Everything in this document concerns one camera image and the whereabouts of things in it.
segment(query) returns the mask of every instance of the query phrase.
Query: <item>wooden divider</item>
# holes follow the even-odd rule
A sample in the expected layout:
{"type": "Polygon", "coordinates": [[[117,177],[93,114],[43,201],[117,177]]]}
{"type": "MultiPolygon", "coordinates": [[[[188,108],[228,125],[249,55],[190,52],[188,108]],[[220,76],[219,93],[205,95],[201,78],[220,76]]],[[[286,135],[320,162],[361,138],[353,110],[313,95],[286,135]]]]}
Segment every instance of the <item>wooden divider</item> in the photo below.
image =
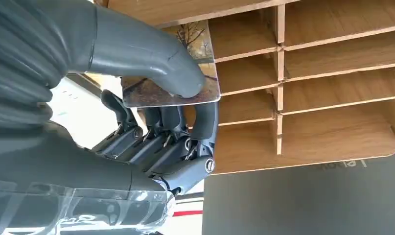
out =
{"type": "Polygon", "coordinates": [[[395,32],[285,53],[288,80],[395,67],[395,32]]]}
{"type": "Polygon", "coordinates": [[[278,81],[283,81],[285,77],[285,60],[284,60],[284,50],[278,46],[277,51],[274,52],[274,65],[275,71],[278,76],[278,81]]]}
{"type": "Polygon", "coordinates": [[[222,96],[272,88],[278,85],[271,54],[216,63],[222,96]]]}
{"type": "Polygon", "coordinates": [[[284,89],[284,115],[395,99],[395,68],[288,82],[284,89]]]}
{"type": "Polygon", "coordinates": [[[276,42],[281,44],[285,41],[285,5],[273,7],[272,16],[276,42]]]}
{"type": "Polygon", "coordinates": [[[272,140],[275,144],[276,154],[282,153],[282,114],[276,114],[275,119],[269,122],[272,140]]]}
{"type": "Polygon", "coordinates": [[[274,33],[258,11],[209,20],[215,62],[277,50],[274,33]]]}
{"type": "Polygon", "coordinates": [[[395,31],[395,0],[303,0],[286,6],[285,50],[395,31]]]}
{"type": "Polygon", "coordinates": [[[284,85],[282,83],[271,89],[271,93],[274,96],[275,105],[277,111],[281,111],[284,108],[284,85]]]}

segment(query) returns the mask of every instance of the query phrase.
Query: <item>wooden slot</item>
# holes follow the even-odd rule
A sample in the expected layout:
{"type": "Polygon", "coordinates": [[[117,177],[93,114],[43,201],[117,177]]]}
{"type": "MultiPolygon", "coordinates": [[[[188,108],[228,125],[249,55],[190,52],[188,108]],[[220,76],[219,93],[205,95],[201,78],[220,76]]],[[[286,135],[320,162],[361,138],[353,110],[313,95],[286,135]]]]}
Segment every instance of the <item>wooden slot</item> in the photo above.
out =
{"type": "Polygon", "coordinates": [[[222,96],[262,90],[278,85],[270,54],[216,64],[222,96]]]}
{"type": "MultiPolygon", "coordinates": [[[[229,95],[219,101],[219,126],[273,120],[274,112],[273,98],[266,90],[229,95]]],[[[194,107],[184,106],[184,114],[193,126],[194,107]]]]}
{"type": "Polygon", "coordinates": [[[395,32],[285,54],[290,81],[391,67],[395,67],[395,32]]]}
{"type": "Polygon", "coordinates": [[[395,99],[395,68],[287,82],[284,88],[284,115],[395,99]]]}
{"type": "Polygon", "coordinates": [[[215,62],[277,50],[274,34],[257,11],[209,20],[215,62]]]}
{"type": "Polygon", "coordinates": [[[395,0],[304,0],[286,8],[285,50],[395,31],[395,0]]]}
{"type": "Polygon", "coordinates": [[[377,103],[283,117],[282,155],[268,122],[219,128],[215,173],[310,165],[395,153],[395,134],[377,103]]]}
{"type": "Polygon", "coordinates": [[[283,133],[282,153],[292,165],[395,153],[395,135],[377,103],[284,116],[283,133]]]}
{"type": "Polygon", "coordinates": [[[221,126],[217,133],[215,174],[265,168],[276,155],[269,122],[221,126]]]}

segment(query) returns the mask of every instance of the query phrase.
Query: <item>transparent plastic sheet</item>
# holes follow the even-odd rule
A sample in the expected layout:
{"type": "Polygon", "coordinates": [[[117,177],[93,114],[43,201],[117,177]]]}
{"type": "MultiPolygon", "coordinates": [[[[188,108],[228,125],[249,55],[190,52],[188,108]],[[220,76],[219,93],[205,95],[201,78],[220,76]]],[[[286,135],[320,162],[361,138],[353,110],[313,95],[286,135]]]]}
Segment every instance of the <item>transparent plastic sheet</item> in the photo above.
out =
{"type": "Polygon", "coordinates": [[[123,191],[0,181],[0,234],[131,229],[155,232],[173,214],[169,191],[123,191]]]}

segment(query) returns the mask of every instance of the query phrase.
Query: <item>robotic hand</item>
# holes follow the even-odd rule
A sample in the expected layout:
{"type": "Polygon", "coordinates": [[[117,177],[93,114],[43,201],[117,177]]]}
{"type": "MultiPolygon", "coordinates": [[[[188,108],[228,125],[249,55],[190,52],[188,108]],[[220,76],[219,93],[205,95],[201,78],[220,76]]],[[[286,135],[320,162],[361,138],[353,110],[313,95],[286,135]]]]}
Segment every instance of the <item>robotic hand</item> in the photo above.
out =
{"type": "Polygon", "coordinates": [[[0,234],[75,225],[152,231],[175,195],[213,171],[217,103],[195,106],[192,133],[181,107],[145,108],[143,136],[104,91],[119,128],[83,149],[49,121],[46,105],[69,71],[147,77],[185,98],[205,80],[179,42],[135,19],[86,0],[0,0],[0,234]]]}

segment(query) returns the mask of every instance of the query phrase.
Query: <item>wooden shelf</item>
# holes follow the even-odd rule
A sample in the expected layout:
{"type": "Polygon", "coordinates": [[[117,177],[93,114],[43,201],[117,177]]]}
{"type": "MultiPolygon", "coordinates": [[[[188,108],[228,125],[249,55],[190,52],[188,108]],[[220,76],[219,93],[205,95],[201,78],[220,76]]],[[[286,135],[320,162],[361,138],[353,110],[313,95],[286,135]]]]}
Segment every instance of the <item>wooden shelf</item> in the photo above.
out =
{"type": "MultiPolygon", "coordinates": [[[[184,113],[187,124],[193,126],[196,119],[193,106],[185,106],[184,113]]],[[[219,126],[269,121],[274,117],[274,101],[266,90],[229,95],[219,102],[219,126]]]]}
{"type": "Polygon", "coordinates": [[[395,99],[395,68],[284,84],[283,115],[395,99]]]}
{"type": "Polygon", "coordinates": [[[271,88],[279,84],[269,54],[216,64],[222,96],[271,88]]]}
{"type": "Polygon", "coordinates": [[[395,32],[285,53],[288,80],[395,67],[395,32]]]}
{"type": "Polygon", "coordinates": [[[284,116],[282,155],[276,155],[268,122],[221,127],[215,173],[392,155],[395,135],[374,104],[284,116]]]}
{"type": "Polygon", "coordinates": [[[283,158],[292,165],[395,153],[395,135],[378,103],[284,116],[283,133],[283,158]]]}
{"type": "Polygon", "coordinates": [[[215,174],[267,168],[271,158],[278,158],[270,125],[257,122],[221,126],[216,139],[215,174]]]}
{"type": "Polygon", "coordinates": [[[277,50],[274,33],[257,11],[209,20],[215,62],[277,50]]]}
{"type": "Polygon", "coordinates": [[[395,0],[303,0],[286,5],[285,50],[395,31],[395,0]]]}
{"type": "Polygon", "coordinates": [[[298,0],[109,0],[108,8],[157,27],[185,24],[298,0]]]}
{"type": "Polygon", "coordinates": [[[109,0],[159,28],[207,20],[218,174],[395,153],[395,0],[296,1],[109,0]]]}

